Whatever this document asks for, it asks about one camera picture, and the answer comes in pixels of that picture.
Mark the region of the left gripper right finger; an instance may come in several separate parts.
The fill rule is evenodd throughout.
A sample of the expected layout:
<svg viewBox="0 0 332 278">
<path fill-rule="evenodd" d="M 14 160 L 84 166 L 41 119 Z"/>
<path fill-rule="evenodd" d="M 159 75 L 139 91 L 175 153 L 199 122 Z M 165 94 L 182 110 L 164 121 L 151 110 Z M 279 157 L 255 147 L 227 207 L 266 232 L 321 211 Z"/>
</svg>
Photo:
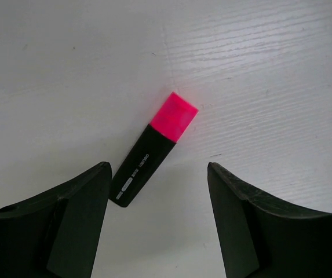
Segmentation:
<svg viewBox="0 0 332 278">
<path fill-rule="evenodd" d="M 209 163 L 227 277 L 332 277 L 332 213 L 287 202 Z"/>
</svg>

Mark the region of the pink highlighter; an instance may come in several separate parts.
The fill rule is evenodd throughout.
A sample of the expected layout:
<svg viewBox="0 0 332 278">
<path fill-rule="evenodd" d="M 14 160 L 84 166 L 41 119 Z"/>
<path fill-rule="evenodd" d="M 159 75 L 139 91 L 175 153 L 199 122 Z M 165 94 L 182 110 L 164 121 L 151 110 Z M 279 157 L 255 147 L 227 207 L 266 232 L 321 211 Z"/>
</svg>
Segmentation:
<svg viewBox="0 0 332 278">
<path fill-rule="evenodd" d="M 177 144 L 199 110 L 172 92 L 115 173 L 109 199 L 127 207 Z"/>
</svg>

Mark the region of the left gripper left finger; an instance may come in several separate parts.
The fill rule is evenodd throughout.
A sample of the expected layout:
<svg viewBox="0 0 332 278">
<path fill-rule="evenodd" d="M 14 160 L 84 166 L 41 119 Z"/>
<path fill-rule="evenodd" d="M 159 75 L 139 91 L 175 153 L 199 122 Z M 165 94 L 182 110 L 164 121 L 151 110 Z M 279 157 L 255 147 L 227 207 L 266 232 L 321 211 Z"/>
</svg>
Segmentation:
<svg viewBox="0 0 332 278">
<path fill-rule="evenodd" d="M 0 277 L 90 277 L 107 208 L 111 166 L 0 209 Z"/>
</svg>

